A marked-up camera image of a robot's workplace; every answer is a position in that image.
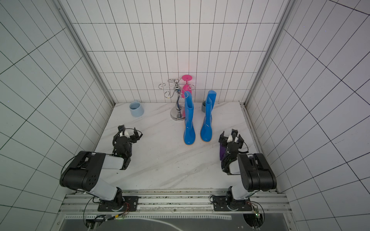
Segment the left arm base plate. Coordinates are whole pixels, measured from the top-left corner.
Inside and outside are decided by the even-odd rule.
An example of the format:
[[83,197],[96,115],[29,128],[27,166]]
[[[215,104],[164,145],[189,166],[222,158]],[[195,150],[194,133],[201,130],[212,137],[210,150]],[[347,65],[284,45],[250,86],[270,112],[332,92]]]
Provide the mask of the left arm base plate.
[[101,200],[98,212],[135,212],[138,206],[138,196],[122,196],[112,201]]

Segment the blue rubber boot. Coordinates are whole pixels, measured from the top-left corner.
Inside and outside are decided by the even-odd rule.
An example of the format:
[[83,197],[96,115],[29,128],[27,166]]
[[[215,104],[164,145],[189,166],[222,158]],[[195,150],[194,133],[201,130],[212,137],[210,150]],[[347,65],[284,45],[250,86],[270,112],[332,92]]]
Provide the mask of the blue rubber boot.
[[205,100],[205,118],[202,124],[200,136],[203,141],[210,142],[213,135],[212,130],[212,110],[214,107],[217,93],[210,90]]
[[185,131],[184,131],[184,142],[187,145],[192,145],[196,139],[193,116],[194,116],[194,104],[192,102],[192,95],[189,91],[184,92],[185,96]]

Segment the purple cloth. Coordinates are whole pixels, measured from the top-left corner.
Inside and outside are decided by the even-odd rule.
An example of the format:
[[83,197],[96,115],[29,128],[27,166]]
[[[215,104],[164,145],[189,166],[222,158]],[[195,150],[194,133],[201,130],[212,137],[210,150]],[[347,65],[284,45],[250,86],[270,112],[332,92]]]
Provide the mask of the purple cloth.
[[225,152],[226,152],[226,147],[223,146],[221,143],[220,143],[220,160],[222,161],[224,156],[225,156]]

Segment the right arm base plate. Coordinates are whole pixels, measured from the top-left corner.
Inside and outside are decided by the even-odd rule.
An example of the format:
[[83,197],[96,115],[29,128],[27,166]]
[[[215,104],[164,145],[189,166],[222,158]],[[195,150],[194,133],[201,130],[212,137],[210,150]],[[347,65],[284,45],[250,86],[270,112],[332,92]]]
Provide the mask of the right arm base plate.
[[219,212],[235,212],[235,211],[252,211],[252,206],[247,203],[246,200],[235,200],[228,196],[216,196],[210,197],[210,202],[214,207],[214,211]]

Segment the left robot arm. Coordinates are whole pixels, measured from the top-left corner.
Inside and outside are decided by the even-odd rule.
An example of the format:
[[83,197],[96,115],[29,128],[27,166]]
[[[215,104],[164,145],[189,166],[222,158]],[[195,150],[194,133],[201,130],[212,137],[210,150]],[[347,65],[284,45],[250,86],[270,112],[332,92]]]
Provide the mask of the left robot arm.
[[120,200],[120,188],[115,187],[100,178],[103,169],[126,170],[133,154],[133,144],[138,142],[143,133],[124,125],[118,126],[114,135],[111,154],[80,151],[67,162],[68,166],[61,173],[60,185],[71,190],[80,190],[98,197],[103,201]]

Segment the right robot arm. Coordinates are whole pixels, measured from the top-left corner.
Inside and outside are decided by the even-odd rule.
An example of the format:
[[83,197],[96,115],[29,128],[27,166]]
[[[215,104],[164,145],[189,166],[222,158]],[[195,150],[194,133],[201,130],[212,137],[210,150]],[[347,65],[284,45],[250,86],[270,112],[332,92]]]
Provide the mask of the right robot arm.
[[276,176],[261,153],[241,151],[244,140],[237,130],[229,136],[223,132],[219,137],[221,169],[227,175],[239,175],[240,182],[229,187],[226,199],[229,202],[248,199],[259,191],[277,188]]

